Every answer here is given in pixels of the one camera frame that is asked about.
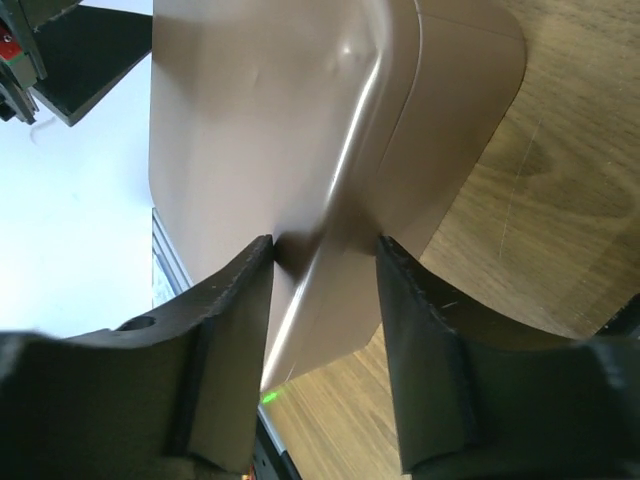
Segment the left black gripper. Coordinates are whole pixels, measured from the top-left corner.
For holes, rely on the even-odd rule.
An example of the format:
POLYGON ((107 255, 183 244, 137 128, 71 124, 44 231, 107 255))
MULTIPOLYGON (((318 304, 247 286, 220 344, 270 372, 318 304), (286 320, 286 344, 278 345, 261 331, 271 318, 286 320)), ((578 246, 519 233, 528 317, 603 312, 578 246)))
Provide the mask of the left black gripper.
POLYGON ((84 118, 152 49, 152 17, 79 1, 1 2, 1 119, 35 122, 36 97, 84 118))

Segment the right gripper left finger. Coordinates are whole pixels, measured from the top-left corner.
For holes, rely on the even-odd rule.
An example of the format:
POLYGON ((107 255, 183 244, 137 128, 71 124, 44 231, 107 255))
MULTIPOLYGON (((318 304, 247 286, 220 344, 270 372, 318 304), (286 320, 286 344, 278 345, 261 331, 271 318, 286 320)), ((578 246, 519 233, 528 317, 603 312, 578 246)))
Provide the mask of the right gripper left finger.
POLYGON ((238 479, 274 278, 263 235, 163 305, 67 339, 1 336, 5 479, 238 479))

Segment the brown tin lid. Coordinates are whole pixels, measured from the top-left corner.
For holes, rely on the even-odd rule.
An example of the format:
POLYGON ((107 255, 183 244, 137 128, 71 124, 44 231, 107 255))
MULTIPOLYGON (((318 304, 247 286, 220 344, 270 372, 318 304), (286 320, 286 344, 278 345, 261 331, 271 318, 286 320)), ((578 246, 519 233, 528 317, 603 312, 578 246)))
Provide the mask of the brown tin lid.
POLYGON ((263 390, 363 345, 378 223, 365 191, 413 86, 412 1, 157 1, 150 188, 199 282, 277 249, 263 390))

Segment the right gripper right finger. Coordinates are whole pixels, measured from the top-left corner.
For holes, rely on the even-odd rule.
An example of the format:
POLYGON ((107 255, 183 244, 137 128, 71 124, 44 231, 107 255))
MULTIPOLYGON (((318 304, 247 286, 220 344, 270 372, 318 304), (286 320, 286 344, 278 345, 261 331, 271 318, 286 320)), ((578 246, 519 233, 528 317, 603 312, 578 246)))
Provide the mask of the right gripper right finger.
POLYGON ((574 340, 483 305, 388 236, 376 276, 406 474, 638 477, 637 298, 574 340))

